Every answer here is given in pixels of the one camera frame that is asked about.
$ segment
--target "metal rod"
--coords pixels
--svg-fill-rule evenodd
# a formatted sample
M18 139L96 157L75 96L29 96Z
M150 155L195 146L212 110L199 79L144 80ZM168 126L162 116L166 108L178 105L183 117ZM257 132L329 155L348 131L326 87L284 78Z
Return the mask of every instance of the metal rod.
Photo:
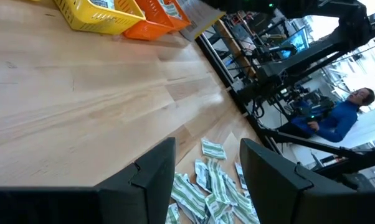
M265 137L265 138L266 138L267 142L271 145L271 148L273 149L273 151L276 152L277 154L283 156L283 152L279 149L275 140L273 140L273 138L268 138L268 137Z
M319 4L319 7L322 7L322 6L324 6L325 4L328 4L331 1L332 0L324 0L322 3Z
M206 44L207 48L209 49L209 52L211 52L213 54L213 57L215 59L217 59L218 66L220 66L220 68L224 69L224 71L227 71L226 66L224 65L222 60L219 58L219 55L216 53L216 51L212 47L211 43L207 40L207 38L203 37L202 40ZM232 77L232 75L229 72L227 72L227 74L228 74L228 79L230 80L230 82L232 82L234 78Z
M277 141L292 142L292 143L295 143L295 144L310 147L312 149L317 149L317 150L320 150L320 151L323 151L323 152L329 152L329 153L332 153L334 155L342 156L342 157L346 157L346 158L355 159L355 158L362 158L363 157L363 155L358 154L358 153L353 152L353 151L349 151L349 150L346 150L346 149L343 149L343 148L329 146L329 145L326 145L326 144L314 142L314 141L311 141L311 140L307 140L307 139L304 139L304 138L292 136L290 134L285 134L285 133L281 133L281 132L278 132L278 131L263 129L263 133L266 136L268 136L270 138L273 138L276 142Z
M327 58L324 61L322 61L322 62L320 62L320 63L312 66L311 68L309 68L308 70L305 70L301 74L295 75L295 76L289 76L289 78L287 80L285 80L282 85L276 87L272 91L269 91L267 96L273 96L274 94L279 93L280 91L286 89L287 87L294 85L299 80L301 80L301 79L309 76L310 74L312 74L313 72L317 71L318 69L323 68L324 66L326 66L329 63L333 62L337 58L340 58L341 56L343 56L346 53L347 52L337 52L336 54L334 54L330 58Z
M346 159L330 166L318 169L318 174L334 179L341 174L352 174L375 166L375 151L365 153L360 159Z

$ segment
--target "computer monitor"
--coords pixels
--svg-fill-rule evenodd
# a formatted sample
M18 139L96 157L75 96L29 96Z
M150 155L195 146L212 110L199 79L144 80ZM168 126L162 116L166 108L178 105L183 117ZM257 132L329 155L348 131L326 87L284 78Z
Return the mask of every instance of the computer monitor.
M284 45L286 43L293 44L297 48L297 53L300 53L301 51L310 47L305 28L302 28L295 34L291 35L289 38L283 41L281 45ZM282 58L289 58L291 54L291 52L287 50L283 50L281 51L281 53Z

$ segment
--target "wire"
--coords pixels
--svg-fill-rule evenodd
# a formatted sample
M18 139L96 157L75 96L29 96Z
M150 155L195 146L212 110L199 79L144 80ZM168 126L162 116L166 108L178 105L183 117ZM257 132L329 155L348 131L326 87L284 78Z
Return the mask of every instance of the wire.
M257 104L258 102L253 101L252 111L254 112L255 119L260 119L265 115L265 110L263 109L263 106L261 103L259 103L259 105Z
M353 56L355 56L355 55L359 55L359 54L361 54L361 53L365 53L365 52L367 52L368 50L371 50L371 49L373 49L373 48L375 48L375 46L372 46L372 47L370 47L370 48L368 48L368 49L366 49L366 50L360 51L360 52L358 52L358 53L352 54L351 56L343 57L343 58L341 58L341 59L338 59L337 61L332 62L331 64L334 64L334 63L340 62L340 61L342 61L342 60L345 60L345 59L351 58L351 57L353 57Z
M281 111L279 108L277 108L277 106L275 106L275 104L272 104L272 106L273 106L277 111L279 111L280 114L282 114L282 111Z

